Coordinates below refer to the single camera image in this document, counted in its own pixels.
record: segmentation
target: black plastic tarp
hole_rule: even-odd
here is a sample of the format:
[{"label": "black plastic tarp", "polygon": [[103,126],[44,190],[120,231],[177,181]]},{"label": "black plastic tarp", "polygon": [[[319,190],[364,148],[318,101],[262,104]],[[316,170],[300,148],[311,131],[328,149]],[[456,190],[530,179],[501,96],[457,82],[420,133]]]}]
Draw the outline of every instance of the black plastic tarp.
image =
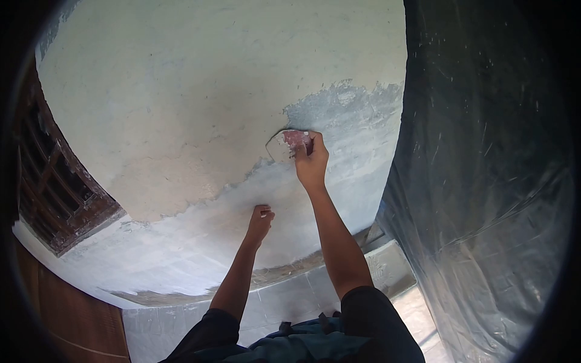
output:
[{"label": "black plastic tarp", "polygon": [[561,90],[513,4],[404,4],[404,107],[378,220],[451,357],[506,362],[569,241],[574,157]]}]

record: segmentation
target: floor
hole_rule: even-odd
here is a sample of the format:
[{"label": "floor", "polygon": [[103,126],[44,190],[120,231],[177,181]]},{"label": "floor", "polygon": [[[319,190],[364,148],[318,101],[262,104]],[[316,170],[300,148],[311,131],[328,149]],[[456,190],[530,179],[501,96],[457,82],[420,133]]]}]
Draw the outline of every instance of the floor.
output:
[{"label": "floor", "polygon": [[[421,346],[426,362],[451,362],[417,285],[391,300]],[[204,301],[176,307],[123,310],[131,361],[147,363],[166,358],[189,329],[200,321],[209,305],[209,301]],[[336,310],[340,310],[340,302],[327,269],[324,266],[317,268],[251,292],[242,317],[238,344],[248,346],[275,332],[281,321],[298,323],[314,319],[320,312],[331,315]]]}]

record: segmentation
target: white tile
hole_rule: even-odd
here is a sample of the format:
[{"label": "white tile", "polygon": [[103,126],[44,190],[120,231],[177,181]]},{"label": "white tile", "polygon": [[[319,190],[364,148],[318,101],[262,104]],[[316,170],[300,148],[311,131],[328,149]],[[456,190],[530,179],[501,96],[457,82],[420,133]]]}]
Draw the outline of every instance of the white tile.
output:
[{"label": "white tile", "polygon": [[317,298],[319,307],[326,307],[339,301],[339,296],[337,296],[337,292],[335,292],[335,288],[329,278],[326,266],[311,270],[305,275],[307,276],[311,289]]},{"label": "white tile", "polygon": [[242,314],[242,321],[240,321],[240,330],[256,328],[258,326],[267,325],[266,314],[260,301],[258,292],[252,291],[248,294],[244,314]]},{"label": "white tile", "polygon": [[157,316],[157,308],[142,308],[137,314],[138,332],[161,334],[162,330],[159,325],[159,317]]},{"label": "white tile", "polygon": [[264,338],[270,333],[278,331],[279,324],[269,324],[265,326],[259,326],[257,328],[240,330],[238,345],[243,347],[248,347],[257,340]]},{"label": "white tile", "polygon": [[258,290],[258,294],[271,324],[293,322],[299,316],[319,309],[317,298],[304,275],[265,287]]}]

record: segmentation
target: wooden window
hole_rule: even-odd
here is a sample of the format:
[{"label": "wooden window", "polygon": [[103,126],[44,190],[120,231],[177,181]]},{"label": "wooden window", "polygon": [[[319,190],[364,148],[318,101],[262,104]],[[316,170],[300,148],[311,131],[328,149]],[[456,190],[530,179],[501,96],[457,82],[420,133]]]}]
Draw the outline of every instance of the wooden window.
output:
[{"label": "wooden window", "polygon": [[35,63],[16,109],[20,154],[20,215],[61,256],[125,214],[73,154],[44,99]]}]

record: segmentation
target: white paint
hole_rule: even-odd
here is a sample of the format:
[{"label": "white paint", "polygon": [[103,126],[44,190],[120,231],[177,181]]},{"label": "white paint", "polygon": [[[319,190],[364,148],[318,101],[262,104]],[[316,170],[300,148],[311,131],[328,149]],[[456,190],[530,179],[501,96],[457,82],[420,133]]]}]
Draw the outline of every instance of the white paint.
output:
[{"label": "white paint", "polygon": [[39,76],[91,175],[157,221],[243,181],[322,83],[400,83],[404,32],[395,0],[84,0]]},{"label": "white paint", "polygon": [[[406,57],[395,0],[84,0],[39,75],[71,148],[129,215],[61,258],[19,225],[23,244],[120,307],[131,303],[105,291],[195,296],[217,286],[255,204],[277,217],[254,268],[304,258],[320,249],[308,196],[292,163],[263,159],[288,122],[282,109],[344,79],[368,91],[401,84]],[[339,103],[354,100],[344,92]],[[375,217],[401,99],[393,107],[373,120],[354,113],[348,133],[335,123],[316,130],[330,152],[329,193],[351,233]]]}]

